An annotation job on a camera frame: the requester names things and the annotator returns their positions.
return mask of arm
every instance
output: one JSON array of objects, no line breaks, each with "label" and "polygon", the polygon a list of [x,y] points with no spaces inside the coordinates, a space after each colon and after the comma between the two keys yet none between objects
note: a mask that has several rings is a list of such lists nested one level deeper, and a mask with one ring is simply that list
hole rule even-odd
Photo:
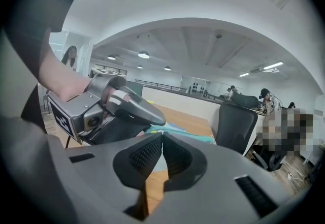
[{"label": "arm", "polygon": [[39,82],[55,92],[63,101],[81,94],[91,81],[64,66],[54,55],[50,45],[50,29],[47,29],[41,48]]}]

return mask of pixelated blur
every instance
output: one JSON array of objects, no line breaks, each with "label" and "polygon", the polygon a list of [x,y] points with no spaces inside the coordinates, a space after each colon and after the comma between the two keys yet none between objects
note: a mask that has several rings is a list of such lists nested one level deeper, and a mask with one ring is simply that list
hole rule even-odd
[{"label": "pixelated blur", "polygon": [[313,138],[313,126],[319,120],[301,109],[276,111],[262,122],[257,130],[257,144],[269,151],[279,151],[288,156],[299,156],[300,151],[313,151],[320,139]]}]

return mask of ceiling light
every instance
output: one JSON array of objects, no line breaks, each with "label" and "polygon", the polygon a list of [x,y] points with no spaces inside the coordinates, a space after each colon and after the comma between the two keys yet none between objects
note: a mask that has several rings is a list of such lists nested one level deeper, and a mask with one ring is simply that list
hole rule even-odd
[{"label": "ceiling light", "polygon": [[244,77],[244,76],[246,76],[246,75],[249,75],[249,73],[244,73],[244,74],[242,74],[242,75],[239,75],[239,77]]},{"label": "ceiling light", "polygon": [[273,65],[270,65],[270,66],[264,67],[263,69],[264,69],[264,70],[268,70],[268,69],[270,69],[270,68],[274,68],[274,67],[280,66],[280,65],[282,65],[282,64],[283,64],[283,62],[278,62],[278,63],[276,63],[276,64],[273,64]]},{"label": "ceiling light", "polygon": [[114,55],[109,55],[107,58],[108,59],[112,59],[112,60],[115,60],[116,59]]},{"label": "ceiling light", "polygon": [[149,53],[146,51],[142,51],[138,54],[139,57],[144,58],[144,59],[149,59]]}]

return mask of black bag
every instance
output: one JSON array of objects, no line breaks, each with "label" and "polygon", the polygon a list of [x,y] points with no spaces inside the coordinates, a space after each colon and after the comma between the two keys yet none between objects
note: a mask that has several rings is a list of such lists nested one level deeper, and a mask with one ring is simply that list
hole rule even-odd
[{"label": "black bag", "polygon": [[234,92],[232,101],[247,108],[258,108],[258,99],[255,96],[245,96]]}]

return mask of black mesh chair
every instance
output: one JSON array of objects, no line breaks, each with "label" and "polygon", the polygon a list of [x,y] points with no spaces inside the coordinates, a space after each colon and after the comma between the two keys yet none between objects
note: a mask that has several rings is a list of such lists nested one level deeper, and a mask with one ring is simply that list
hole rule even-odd
[{"label": "black mesh chair", "polygon": [[222,104],[216,143],[243,154],[257,122],[257,114],[236,105]]},{"label": "black mesh chair", "polygon": [[281,168],[282,160],[286,156],[283,151],[269,151],[265,146],[253,145],[253,162],[269,172]]}]

